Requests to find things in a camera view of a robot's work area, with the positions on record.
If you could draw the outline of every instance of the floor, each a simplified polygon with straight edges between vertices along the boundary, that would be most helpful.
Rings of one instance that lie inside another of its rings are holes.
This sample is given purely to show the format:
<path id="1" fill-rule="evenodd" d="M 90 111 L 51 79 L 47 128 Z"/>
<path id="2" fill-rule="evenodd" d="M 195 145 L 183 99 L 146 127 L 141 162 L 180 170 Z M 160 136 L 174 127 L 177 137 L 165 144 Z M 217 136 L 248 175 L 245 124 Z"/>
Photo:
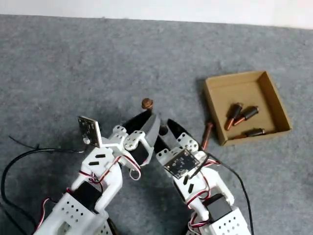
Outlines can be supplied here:
<path id="1" fill-rule="evenodd" d="M 76 116 L 102 123 L 102 135 L 141 112 L 144 97 L 163 119 L 181 123 L 198 140 L 208 118 L 205 78 L 267 70 L 291 118 L 290 134 L 210 151 L 241 175 L 255 234 L 312 234 L 313 31 L 209 23 L 0 16 L 0 171 L 28 149 L 82 148 Z M 16 163 L 7 196 L 36 219 L 40 203 L 58 200 L 77 177 L 79 154 L 38 154 Z M 108 206 L 123 235 L 179 235 L 190 211 L 153 159 L 142 180 L 125 172 Z M 240 184 L 220 174 L 247 219 Z M 29 234 L 32 226 L 12 212 Z M 1 234 L 18 234 L 2 212 Z"/>

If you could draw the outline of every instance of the red and white wire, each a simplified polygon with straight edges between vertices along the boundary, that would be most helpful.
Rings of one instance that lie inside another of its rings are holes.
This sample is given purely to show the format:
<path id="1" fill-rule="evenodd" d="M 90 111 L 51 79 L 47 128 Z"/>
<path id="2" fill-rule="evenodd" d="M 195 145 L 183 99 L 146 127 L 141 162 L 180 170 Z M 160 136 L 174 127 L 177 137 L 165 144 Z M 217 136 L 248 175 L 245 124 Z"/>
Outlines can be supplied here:
<path id="1" fill-rule="evenodd" d="M 199 197 L 201 200 L 207 200 L 207 199 L 209 199 L 210 197 L 211 197 L 211 189 L 210 189 L 210 185 L 209 185 L 209 182 L 208 182 L 208 180 L 207 180 L 207 178 L 204 176 L 204 174 L 200 171 L 200 173 L 201 173 L 201 175 L 202 175 L 202 177 L 203 177 L 203 180 L 204 180 L 204 182 L 205 182 L 205 184 L 206 184 L 206 187 L 208 188 L 208 190 L 207 190 L 207 195 L 206 195 L 206 197 Z"/>
<path id="2" fill-rule="evenodd" d="M 41 203 L 41 216 L 40 216 L 40 220 L 37 224 L 36 230 L 37 231 L 39 229 L 39 227 L 42 225 L 44 218 L 45 218 L 45 204 L 47 201 L 52 200 L 50 197 L 47 197 L 45 200 L 42 201 Z"/>
<path id="3" fill-rule="evenodd" d="M 204 225 L 207 224 L 207 221 L 201 221 L 201 222 L 198 222 L 198 223 L 195 223 L 195 220 L 197 218 L 197 213 L 193 213 L 193 215 L 191 216 L 191 219 L 189 221 L 189 225 L 192 227 L 192 228 L 200 228 L 200 227 L 203 227 Z"/>
<path id="4" fill-rule="evenodd" d="M 88 177 L 89 180 L 90 180 L 92 183 L 94 183 L 94 184 L 100 183 L 101 192 L 103 192 L 103 185 L 102 185 L 102 182 L 100 182 L 100 181 L 96 178 L 96 176 L 95 176 L 94 173 L 92 173 L 91 175 L 89 175 L 89 174 L 87 174 L 87 173 L 85 173 L 85 172 L 83 172 L 83 171 L 81 171 L 81 170 L 79 171 L 79 173 L 82 174 L 82 175 L 84 175 L 84 176 L 86 176 L 86 177 Z"/>
<path id="5" fill-rule="evenodd" d="M 133 161 L 130 157 L 123 155 L 123 157 L 136 169 L 136 171 L 138 172 L 138 177 L 134 178 L 132 176 L 132 172 L 134 171 L 133 169 L 130 169 L 129 171 L 129 177 L 131 177 L 132 180 L 139 180 L 141 178 L 141 170 L 140 170 L 140 166 Z"/>

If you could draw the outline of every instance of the open cardboard box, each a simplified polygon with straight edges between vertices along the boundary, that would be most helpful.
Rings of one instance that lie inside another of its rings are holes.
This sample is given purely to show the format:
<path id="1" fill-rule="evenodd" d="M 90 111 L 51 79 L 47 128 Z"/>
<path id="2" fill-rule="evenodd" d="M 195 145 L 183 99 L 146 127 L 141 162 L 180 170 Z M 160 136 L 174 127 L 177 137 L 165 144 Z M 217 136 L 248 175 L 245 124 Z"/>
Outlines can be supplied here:
<path id="1" fill-rule="evenodd" d="M 210 77 L 204 84 L 205 95 L 216 125 L 220 145 L 262 140 L 286 134 L 291 123 L 279 97 L 277 88 L 266 71 L 252 71 Z M 259 113 L 226 131 L 227 113 L 234 103 L 258 106 Z M 265 135 L 232 140 L 254 128 L 264 128 Z"/>

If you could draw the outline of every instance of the bolt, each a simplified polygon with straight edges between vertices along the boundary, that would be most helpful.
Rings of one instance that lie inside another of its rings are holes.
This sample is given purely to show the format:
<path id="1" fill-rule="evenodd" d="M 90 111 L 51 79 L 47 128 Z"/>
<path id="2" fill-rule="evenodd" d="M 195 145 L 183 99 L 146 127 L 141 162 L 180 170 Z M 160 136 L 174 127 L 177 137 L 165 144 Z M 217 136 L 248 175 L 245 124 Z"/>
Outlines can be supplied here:
<path id="1" fill-rule="evenodd" d="M 152 111 L 153 109 L 153 100 L 149 98 L 144 98 L 141 102 L 141 107 L 146 110 Z"/>
<path id="2" fill-rule="evenodd" d="M 212 128 L 213 128 L 213 123 L 212 122 L 208 122 L 205 126 L 205 131 L 204 131 L 204 135 L 203 135 L 203 140 L 201 143 L 202 148 L 205 150 L 207 148 L 207 145 L 209 144 L 209 139 L 211 136 L 211 132 L 212 132 Z"/>

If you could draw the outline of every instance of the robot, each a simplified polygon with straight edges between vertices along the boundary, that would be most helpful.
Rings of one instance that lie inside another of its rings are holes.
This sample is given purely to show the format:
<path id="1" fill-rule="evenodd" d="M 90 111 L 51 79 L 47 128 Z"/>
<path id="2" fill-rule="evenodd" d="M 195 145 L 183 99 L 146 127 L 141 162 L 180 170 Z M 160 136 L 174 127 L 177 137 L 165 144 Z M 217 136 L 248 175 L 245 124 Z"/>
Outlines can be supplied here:
<path id="1" fill-rule="evenodd" d="M 35 235 L 119 234 L 106 207 L 122 188 L 121 167 L 129 168 L 130 177 L 139 180 L 141 168 L 149 164 L 154 153 L 186 206 L 194 211 L 186 235 L 250 234 L 234 206 L 234 196 L 218 172 L 210 168 L 219 162 L 209 159 L 210 155 L 175 121 L 169 119 L 166 126 L 177 140 L 173 148 L 159 135 L 160 118 L 151 110 L 115 126 L 108 138 L 101 136 L 97 121 L 78 117 L 78 122 L 84 143 L 94 149 L 45 220 L 43 214 Z"/>

